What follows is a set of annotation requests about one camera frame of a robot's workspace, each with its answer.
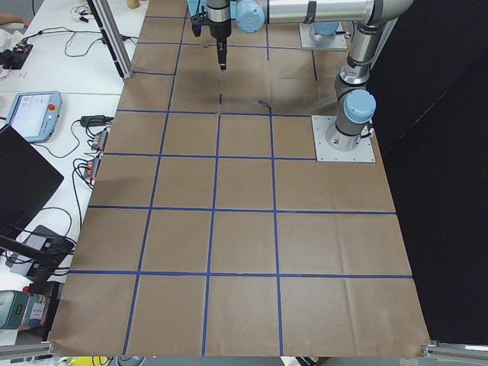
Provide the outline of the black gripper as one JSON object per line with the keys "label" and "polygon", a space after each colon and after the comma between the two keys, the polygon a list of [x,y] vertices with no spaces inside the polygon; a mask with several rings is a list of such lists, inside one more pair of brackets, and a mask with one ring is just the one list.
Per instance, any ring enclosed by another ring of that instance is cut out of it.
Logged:
{"label": "black gripper", "polygon": [[203,26],[217,40],[217,59],[221,71],[226,70],[227,41],[232,33],[230,0],[207,0],[204,10],[197,9],[191,17],[191,29],[199,37]]}

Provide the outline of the person forearm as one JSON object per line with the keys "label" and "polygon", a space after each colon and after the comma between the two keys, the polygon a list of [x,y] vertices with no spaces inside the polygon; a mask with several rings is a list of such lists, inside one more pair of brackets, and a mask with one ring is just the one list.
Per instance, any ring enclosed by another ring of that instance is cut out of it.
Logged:
{"label": "person forearm", "polygon": [[18,14],[11,14],[6,12],[0,12],[0,25],[4,26],[6,24],[22,24],[23,27],[27,28],[30,25],[30,21],[26,18],[21,17]]}

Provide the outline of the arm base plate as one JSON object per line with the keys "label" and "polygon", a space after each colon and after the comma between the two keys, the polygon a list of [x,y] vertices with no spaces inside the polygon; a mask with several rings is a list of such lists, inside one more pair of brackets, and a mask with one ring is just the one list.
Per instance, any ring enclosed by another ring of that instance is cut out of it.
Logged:
{"label": "arm base plate", "polygon": [[371,138],[361,139],[358,146],[349,152],[339,151],[329,145],[326,131],[336,121],[336,116],[311,116],[313,138],[318,162],[375,163]]}
{"label": "arm base plate", "polygon": [[346,51],[346,37],[350,33],[342,29],[339,23],[339,28],[334,37],[329,37],[321,41],[315,41],[310,38],[310,28],[312,24],[299,24],[300,43],[303,50],[330,50],[330,51]]}

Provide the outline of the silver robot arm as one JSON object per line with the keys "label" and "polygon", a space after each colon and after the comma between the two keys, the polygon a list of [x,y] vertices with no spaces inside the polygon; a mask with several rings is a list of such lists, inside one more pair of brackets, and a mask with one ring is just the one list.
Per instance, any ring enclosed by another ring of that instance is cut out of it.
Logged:
{"label": "silver robot arm", "polygon": [[338,28],[338,21],[315,22],[310,28],[310,38],[315,41],[321,41],[329,37],[334,37]]}
{"label": "silver robot arm", "polygon": [[366,137],[363,129],[374,115],[376,101],[366,91],[382,33],[387,23],[395,21],[409,9],[410,1],[388,0],[322,0],[322,1],[229,1],[198,2],[191,16],[196,37],[207,26],[217,45],[221,69],[226,69],[227,39],[234,24],[247,34],[254,34],[266,24],[300,26],[302,46],[311,50],[328,45],[342,36],[338,30],[343,21],[354,28],[348,56],[335,78],[339,115],[326,131],[326,141],[341,152],[359,146]]}

